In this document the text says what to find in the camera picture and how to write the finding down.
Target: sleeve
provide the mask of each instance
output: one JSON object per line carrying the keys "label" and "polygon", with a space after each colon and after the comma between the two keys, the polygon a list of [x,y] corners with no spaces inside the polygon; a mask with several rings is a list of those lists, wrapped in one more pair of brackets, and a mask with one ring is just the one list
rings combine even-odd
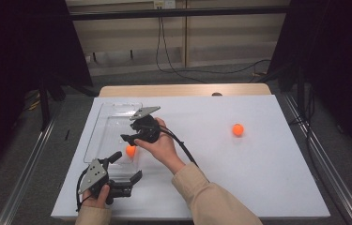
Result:
{"label": "sleeve", "polygon": [[176,173],[172,183],[191,209],[196,225],[262,224],[252,211],[226,189],[209,183],[193,163]]}
{"label": "sleeve", "polygon": [[76,219],[76,225],[94,224],[108,225],[111,220],[111,209],[101,209],[88,206],[82,206],[79,216]]}

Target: white table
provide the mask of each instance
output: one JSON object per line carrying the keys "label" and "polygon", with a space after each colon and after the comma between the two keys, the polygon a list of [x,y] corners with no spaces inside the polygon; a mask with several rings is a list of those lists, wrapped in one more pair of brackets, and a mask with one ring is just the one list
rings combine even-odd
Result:
{"label": "white table", "polygon": [[[77,217],[75,188],[99,107],[104,102],[142,102],[161,106],[153,116],[165,120],[185,142],[211,182],[228,189],[260,218],[328,217],[321,194],[274,96],[97,97],[58,196],[52,217]],[[232,125],[243,124],[241,138]],[[188,158],[177,146],[178,154]],[[130,198],[115,199],[113,218],[191,219],[191,212],[171,185],[171,173],[140,150],[143,178]]]}

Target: orange ping pong ball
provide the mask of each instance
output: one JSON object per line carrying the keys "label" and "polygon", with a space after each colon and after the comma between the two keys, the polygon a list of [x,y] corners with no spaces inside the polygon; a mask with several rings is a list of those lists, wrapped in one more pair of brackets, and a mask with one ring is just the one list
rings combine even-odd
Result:
{"label": "orange ping pong ball", "polygon": [[237,136],[242,135],[244,130],[245,128],[241,124],[235,124],[234,127],[232,127],[232,132]]}
{"label": "orange ping pong ball", "polygon": [[128,145],[126,147],[126,154],[130,157],[130,158],[133,158],[134,157],[134,154],[135,154],[135,149],[137,148],[137,146],[131,146],[131,145]]}

